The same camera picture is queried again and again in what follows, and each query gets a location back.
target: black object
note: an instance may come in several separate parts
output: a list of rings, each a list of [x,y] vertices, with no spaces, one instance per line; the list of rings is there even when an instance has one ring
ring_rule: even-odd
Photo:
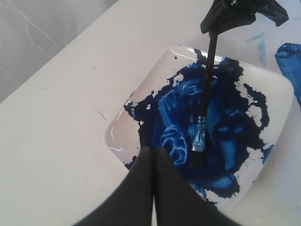
[[[250,25],[260,13],[280,26],[289,20],[287,11],[275,0],[214,0],[201,24],[203,34],[216,31],[221,34],[236,27]]]
[[[205,202],[182,178],[164,148],[144,147],[117,190],[75,226],[239,226]]]

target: paintbrush handle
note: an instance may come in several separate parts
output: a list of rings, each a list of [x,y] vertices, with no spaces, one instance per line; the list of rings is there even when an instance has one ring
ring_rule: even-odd
[[[211,81],[213,77],[213,66],[215,59],[215,51],[217,45],[218,32],[211,32],[206,69],[202,84],[201,104],[199,116],[206,117],[210,100]]]

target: paint palette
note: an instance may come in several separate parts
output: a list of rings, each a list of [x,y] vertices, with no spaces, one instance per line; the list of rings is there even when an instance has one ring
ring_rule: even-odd
[[[216,56],[206,162],[191,169],[206,56],[183,46],[167,51],[111,122],[105,140],[128,169],[141,146],[164,146],[196,192],[227,213],[271,153],[288,117],[293,87],[281,75]]]

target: table surface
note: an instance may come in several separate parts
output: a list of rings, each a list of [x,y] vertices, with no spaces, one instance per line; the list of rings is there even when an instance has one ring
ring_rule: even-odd
[[[106,128],[164,51],[207,49],[199,24],[211,4],[119,0],[0,104],[0,225],[72,225],[113,192],[127,169],[106,146]],[[255,28],[221,35],[217,54],[259,65],[245,42]],[[273,51],[267,68],[277,71]],[[301,222],[300,116],[295,100],[262,173],[229,214],[237,222]]]

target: paintbrush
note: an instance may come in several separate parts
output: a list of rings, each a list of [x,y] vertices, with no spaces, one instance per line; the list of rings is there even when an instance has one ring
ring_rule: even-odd
[[[192,168],[201,168],[205,160],[206,117],[210,100],[217,37],[217,32],[211,32],[205,74],[203,77],[200,109],[196,124],[196,133],[192,142],[192,151],[190,157],[190,166]]]

